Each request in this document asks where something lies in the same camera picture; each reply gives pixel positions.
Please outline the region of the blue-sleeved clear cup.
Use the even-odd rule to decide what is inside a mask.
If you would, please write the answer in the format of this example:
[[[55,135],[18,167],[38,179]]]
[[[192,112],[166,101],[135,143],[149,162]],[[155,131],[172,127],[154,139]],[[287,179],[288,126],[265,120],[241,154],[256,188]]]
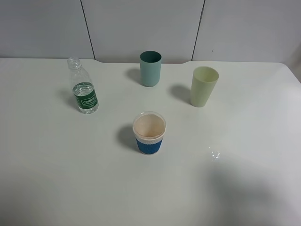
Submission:
[[[140,152],[152,155],[161,147],[166,121],[159,113],[143,112],[135,117],[132,129]]]

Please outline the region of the clear green-label water bottle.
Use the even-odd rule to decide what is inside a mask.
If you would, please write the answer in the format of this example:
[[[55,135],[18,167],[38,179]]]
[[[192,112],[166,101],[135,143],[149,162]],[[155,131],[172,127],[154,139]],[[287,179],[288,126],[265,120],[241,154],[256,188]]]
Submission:
[[[67,64],[70,71],[72,93],[79,110],[84,114],[96,112],[99,104],[90,75],[77,57],[68,58]]]

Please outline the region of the teal plastic cup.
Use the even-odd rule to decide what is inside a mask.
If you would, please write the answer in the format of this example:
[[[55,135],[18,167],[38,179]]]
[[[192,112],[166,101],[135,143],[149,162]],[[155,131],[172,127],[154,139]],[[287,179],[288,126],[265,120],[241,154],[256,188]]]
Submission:
[[[141,82],[146,87],[154,87],[160,80],[162,56],[156,51],[140,54]]]

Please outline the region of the pale yellow plastic cup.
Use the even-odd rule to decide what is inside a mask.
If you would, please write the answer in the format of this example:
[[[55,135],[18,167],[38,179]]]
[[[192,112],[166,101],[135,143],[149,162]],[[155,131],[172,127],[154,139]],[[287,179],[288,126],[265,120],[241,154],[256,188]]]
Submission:
[[[206,105],[218,79],[218,72],[208,66],[200,66],[193,71],[190,102],[194,107]]]

